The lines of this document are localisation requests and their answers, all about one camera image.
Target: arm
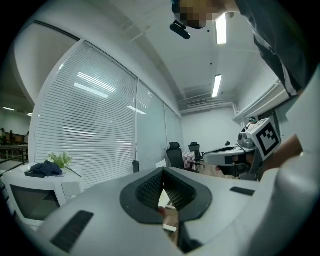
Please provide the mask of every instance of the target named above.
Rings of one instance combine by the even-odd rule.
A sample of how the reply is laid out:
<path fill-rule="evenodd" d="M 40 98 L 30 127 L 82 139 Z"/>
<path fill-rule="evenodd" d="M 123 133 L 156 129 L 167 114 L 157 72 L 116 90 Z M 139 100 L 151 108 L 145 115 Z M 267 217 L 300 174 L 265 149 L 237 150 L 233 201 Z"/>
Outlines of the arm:
<path fill-rule="evenodd" d="M 298 97 L 300 97 L 302 93 L 303 90 L 299 90 L 297 92 Z M 284 141 L 278 150 L 264 162 L 260 175 L 263 175 L 267 170 L 279 168 L 288 159 L 300 155 L 302 151 L 303 149 L 297 135 L 292 135 L 290 138 Z"/>

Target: white wall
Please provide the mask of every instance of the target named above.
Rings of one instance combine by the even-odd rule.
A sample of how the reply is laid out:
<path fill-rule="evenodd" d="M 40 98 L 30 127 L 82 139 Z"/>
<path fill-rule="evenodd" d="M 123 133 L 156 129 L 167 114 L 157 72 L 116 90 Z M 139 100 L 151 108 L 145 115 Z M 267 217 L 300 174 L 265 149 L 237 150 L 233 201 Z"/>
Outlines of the white wall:
<path fill-rule="evenodd" d="M 35 103 L 51 70 L 77 41 L 48 27 L 31 24 L 14 42 L 16 79 Z"/>
<path fill-rule="evenodd" d="M 250 74 L 248 74 L 247 83 L 237 89 L 237 103 L 240 110 L 243 110 L 257 99 L 278 80 L 276 74 L 259 54 L 257 54 L 255 61 L 251 63 L 249 70 Z"/>
<path fill-rule="evenodd" d="M 10 130 L 14 134 L 25 135 L 29 131 L 31 117 L 24 113 L 0 109 L 0 129 L 8 133 Z"/>
<path fill-rule="evenodd" d="M 224 147 L 229 141 L 237 143 L 241 126 L 232 118 L 235 116 L 231 107 L 213 109 L 182 117 L 182 129 L 185 151 L 189 151 L 191 142 L 200 144 L 201 152 L 208 152 L 217 147 Z"/>
<path fill-rule="evenodd" d="M 97 46 L 143 80 L 178 116 L 181 116 L 170 86 L 154 63 L 134 42 L 123 36 L 121 24 L 115 24 L 100 10 L 81 0 L 57 0 L 49 2 L 34 19 Z"/>

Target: ceiling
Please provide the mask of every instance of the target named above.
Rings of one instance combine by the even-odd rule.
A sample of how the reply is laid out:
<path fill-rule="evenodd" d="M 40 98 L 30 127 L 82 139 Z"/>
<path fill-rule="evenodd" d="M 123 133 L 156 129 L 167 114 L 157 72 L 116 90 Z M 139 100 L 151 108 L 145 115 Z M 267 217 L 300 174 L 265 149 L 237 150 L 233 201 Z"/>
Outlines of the ceiling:
<path fill-rule="evenodd" d="M 21 113 L 32 113 L 34 109 L 21 90 L 9 59 L 0 68 L 0 107 Z"/>
<path fill-rule="evenodd" d="M 214 22 L 204 29 L 188 28 L 189 40 L 172 32 L 170 0 L 87 2 L 112 18 L 147 53 L 170 84 L 180 110 L 188 108 L 186 102 L 210 99 L 215 75 L 222 75 L 218 98 L 236 101 L 237 88 L 246 83 L 260 56 L 252 30 L 239 13 L 227 15 L 227 43 L 219 45 Z"/>

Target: office chair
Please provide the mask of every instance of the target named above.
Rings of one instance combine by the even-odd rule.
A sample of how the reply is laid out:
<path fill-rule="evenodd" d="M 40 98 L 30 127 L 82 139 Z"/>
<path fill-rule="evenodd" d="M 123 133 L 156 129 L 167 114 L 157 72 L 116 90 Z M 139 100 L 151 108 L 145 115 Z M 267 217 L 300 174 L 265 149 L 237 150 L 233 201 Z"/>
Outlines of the office chair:
<path fill-rule="evenodd" d="M 200 154 L 200 145 L 197 142 L 191 142 L 191 144 L 189 145 L 189 150 L 190 152 L 194 152 L 194 156 L 195 156 L 195 161 L 199 162 L 201 160 L 203 160 L 203 155 L 204 152 L 202 152 L 202 155 Z"/>
<path fill-rule="evenodd" d="M 170 148 L 166 151 L 166 155 L 168 156 L 171 166 L 174 168 L 183 169 L 193 173 L 199 173 L 197 170 L 193 170 L 193 164 L 197 165 L 195 162 L 190 163 L 190 168 L 185 168 L 185 163 L 182 157 L 182 150 L 180 148 L 180 144 L 178 142 L 170 142 Z"/>

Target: glass wall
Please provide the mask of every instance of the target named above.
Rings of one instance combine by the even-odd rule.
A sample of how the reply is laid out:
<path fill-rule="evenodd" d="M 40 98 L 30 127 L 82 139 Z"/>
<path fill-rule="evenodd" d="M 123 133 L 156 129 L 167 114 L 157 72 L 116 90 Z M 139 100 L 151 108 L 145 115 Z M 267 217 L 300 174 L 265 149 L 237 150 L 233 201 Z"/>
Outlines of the glass wall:
<path fill-rule="evenodd" d="M 95 184 L 156 167 L 168 142 L 184 150 L 181 119 L 143 82 L 92 44 L 79 42 L 44 88 L 36 113 L 34 159 L 66 151 Z"/>
<path fill-rule="evenodd" d="M 141 81 L 136 95 L 137 160 L 140 171 L 156 167 L 166 158 L 167 136 L 164 102 Z"/>

